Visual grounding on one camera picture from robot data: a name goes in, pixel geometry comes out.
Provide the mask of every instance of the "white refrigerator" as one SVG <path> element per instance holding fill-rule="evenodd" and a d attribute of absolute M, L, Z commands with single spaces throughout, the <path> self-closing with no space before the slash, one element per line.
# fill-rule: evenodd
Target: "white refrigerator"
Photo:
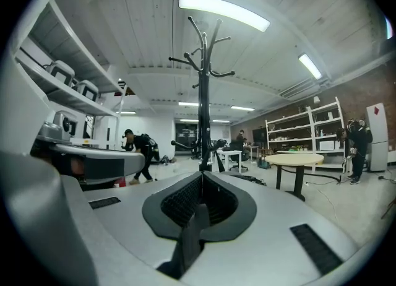
<path fill-rule="evenodd" d="M 369 144 L 369 171 L 385 171 L 388 166 L 388 128 L 383 103 L 367 107 L 367 124 L 372 133 Z"/>

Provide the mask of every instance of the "brick wall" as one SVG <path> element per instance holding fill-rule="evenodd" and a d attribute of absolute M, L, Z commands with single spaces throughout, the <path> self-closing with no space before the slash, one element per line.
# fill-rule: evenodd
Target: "brick wall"
<path fill-rule="evenodd" d="M 328 89 L 317 96 L 319 106 L 335 101 L 338 97 L 345 122 L 349 119 L 361 119 L 366 116 L 366 107 L 383 103 L 387 117 L 389 145 L 396 149 L 396 59 L 385 63 L 365 75 Z M 265 120 L 272 121 L 282 116 L 295 115 L 301 105 L 317 108 L 313 98 L 307 98 L 292 105 L 285 106 L 257 118 L 236 124 L 231 127 L 231 137 L 235 139 L 243 129 L 248 142 L 253 142 L 252 130 L 260 126 L 265 128 Z"/>

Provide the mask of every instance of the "table leg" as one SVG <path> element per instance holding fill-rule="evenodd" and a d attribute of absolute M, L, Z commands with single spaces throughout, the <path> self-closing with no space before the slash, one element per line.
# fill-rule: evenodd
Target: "table leg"
<path fill-rule="evenodd" d="M 242 153 L 238 154 L 238 159 L 239 159 L 238 172 L 239 172 L 239 174 L 241 174 L 242 173 Z"/>
<path fill-rule="evenodd" d="M 297 166 L 296 168 L 296 181 L 294 191 L 288 191 L 288 193 L 293 194 L 302 201 L 305 201 L 305 197 L 301 194 L 301 189 L 303 188 L 304 181 L 304 166 Z"/>
<path fill-rule="evenodd" d="M 224 155 L 225 157 L 225 171 L 228 171 L 228 155 Z"/>
<path fill-rule="evenodd" d="M 282 178 L 282 166 L 277 165 L 278 167 L 278 172 L 277 172 L 277 189 L 280 189 L 280 180 Z"/>

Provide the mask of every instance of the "shelving unit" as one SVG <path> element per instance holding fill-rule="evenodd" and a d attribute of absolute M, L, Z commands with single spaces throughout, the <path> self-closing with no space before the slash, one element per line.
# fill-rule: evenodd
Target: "shelving unit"
<path fill-rule="evenodd" d="M 100 93 L 123 91 L 75 34 L 55 0 L 49 1 L 29 37 L 54 60 L 73 68 L 76 78 L 96 85 Z"/>
<path fill-rule="evenodd" d="M 123 109 L 123 99 L 127 86 L 125 85 L 124 88 L 121 88 L 118 85 L 118 76 L 113 78 L 112 75 L 106 72 L 102 65 L 105 65 L 105 67 L 110 66 L 107 61 L 102 59 L 102 64 L 100 64 L 92 56 L 63 16 L 55 0 L 50 0 L 39 15 L 29 34 L 29 38 L 53 61 L 61 60 L 69 65 L 75 71 L 75 79 L 77 81 L 89 80 L 96 85 L 99 89 L 99 94 L 121 92 L 120 102 L 113 109 L 109 109 L 63 84 L 46 72 L 42 65 L 37 64 L 23 51 L 18 51 L 15 56 L 16 61 L 22 65 L 37 86 L 44 91 L 49 100 L 79 111 L 88 118 L 93 117 L 91 118 L 92 120 L 97 116 L 99 117 L 98 119 L 104 116 L 117 118 L 114 142 L 72 137 L 71 141 L 73 144 L 104 144 L 110 145 L 115 149 L 116 144 L 119 144 L 118 127 L 121 116 L 118 113 L 121 113 Z"/>
<path fill-rule="evenodd" d="M 332 119 L 327 119 L 324 121 L 317 121 L 317 114 L 318 113 L 323 113 L 325 111 L 329 110 L 338 110 L 338 117 L 332 118 Z M 295 126 L 292 128 L 285 128 L 285 129 L 273 129 L 270 131 L 269 129 L 269 124 L 282 124 L 288 121 L 304 118 L 304 117 L 309 118 L 309 124 L 304 124 L 300 126 Z M 282 143 L 289 143 L 289 142 L 298 142 L 298 141 L 311 141 L 312 142 L 312 150 L 303 150 L 303 151 L 288 151 L 288 150 L 278 150 L 278 153 L 290 153 L 290 154 L 295 154 L 295 153 L 312 153 L 312 154 L 343 154 L 344 150 L 343 149 L 334 149 L 334 150 L 319 150 L 319 144 L 317 144 L 316 141 L 320 140 L 326 140 L 329 139 L 329 141 L 332 141 L 333 138 L 336 137 L 335 134 L 332 135 L 326 135 L 326 136 L 316 136 L 315 133 L 315 128 L 318 126 L 322 126 L 325 124 L 334 124 L 334 123 L 340 123 L 341 127 L 344 128 L 344 122 L 343 122 L 343 117 L 342 117 L 342 112 L 340 108 L 340 103 L 338 101 L 338 98 L 335 97 L 335 102 L 329 103 L 328 105 L 320 106 L 319 108 L 311 109 L 310 107 L 307 107 L 307 111 L 298 113 L 297 115 L 292 115 L 292 116 L 287 116 L 281 119 L 276 119 L 273 121 L 267 121 L 265 120 L 265 125 L 267 128 L 267 143 L 268 143 L 268 149 L 270 149 L 270 144 L 276 144 L 279 142 Z M 275 134 L 275 133 L 283 133 L 283 132 L 290 132 L 290 131 L 295 131 L 299 129 L 309 129 L 311 132 L 311 137 L 304 137 L 304 138 L 299 138 L 299 139 L 287 139 L 287 140 L 274 140 L 270 141 L 270 135 Z M 342 168 L 342 163 L 323 163 L 323 164 L 318 164 L 316 166 L 310 166 L 312 167 L 312 172 L 315 172 L 316 167 L 319 168 Z"/>

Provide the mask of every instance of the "red object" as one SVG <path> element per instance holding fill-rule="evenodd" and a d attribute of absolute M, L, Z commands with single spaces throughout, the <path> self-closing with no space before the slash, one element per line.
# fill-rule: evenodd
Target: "red object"
<path fill-rule="evenodd" d="M 118 184 L 119 187 L 126 187 L 125 177 L 116 180 L 114 184 Z"/>

